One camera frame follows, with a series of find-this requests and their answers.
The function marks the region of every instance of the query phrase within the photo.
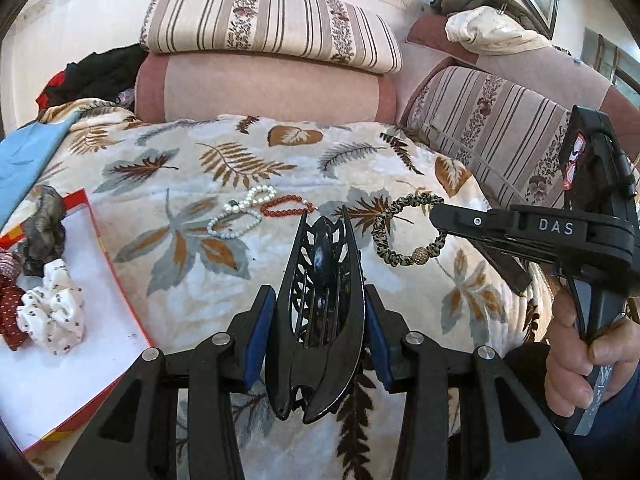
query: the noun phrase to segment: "human hand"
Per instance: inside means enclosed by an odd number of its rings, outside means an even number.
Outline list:
[[[571,416],[576,406],[586,409],[593,400],[593,390],[583,377],[593,365],[614,365],[603,401],[629,382],[640,360],[640,325],[627,317],[620,319],[588,347],[574,328],[574,300],[564,288],[552,310],[546,333],[551,345],[546,358],[546,403],[558,415]]]

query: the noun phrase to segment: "gold glitter bead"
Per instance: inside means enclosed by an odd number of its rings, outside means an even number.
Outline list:
[[[411,254],[411,258],[414,260],[414,264],[424,265],[429,261],[429,253],[424,247],[416,247]]]

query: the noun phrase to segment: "striped cushion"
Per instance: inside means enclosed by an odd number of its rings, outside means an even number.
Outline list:
[[[558,151],[569,117],[522,86],[452,66],[425,86],[407,125],[432,149],[465,164],[502,207],[560,207]]]
[[[250,50],[378,74],[402,66],[382,18],[338,0],[152,0],[140,43],[155,54]]]

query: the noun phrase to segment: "beaded bracelet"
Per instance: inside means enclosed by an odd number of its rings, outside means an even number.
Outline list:
[[[413,264],[424,265],[429,261],[429,258],[438,256],[447,238],[445,232],[438,231],[440,233],[438,237],[427,247],[415,248],[411,256],[404,256],[389,249],[389,241],[386,238],[386,222],[401,212],[406,206],[418,207],[442,202],[444,202],[444,199],[430,193],[420,193],[418,196],[409,194],[394,200],[389,207],[376,216],[373,222],[371,237],[373,238],[373,243],[376,245],[376,253],[378,256],[392,267],[397,267],[398,265],[408,267]]]

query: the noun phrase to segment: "white cloth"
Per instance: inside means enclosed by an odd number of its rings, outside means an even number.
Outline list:
[[[36,345],[55,355],[64,354],[82,341],[82,290],[76,287],[61,259],[44,266],[42,285],[22,296],[23,305],[16,309],[18,328]]]
[[[552,45],[542,34],[523,28],[513,18],[487,6],[452,14],[445,31],[449,41],[485,56],[517,54]]]

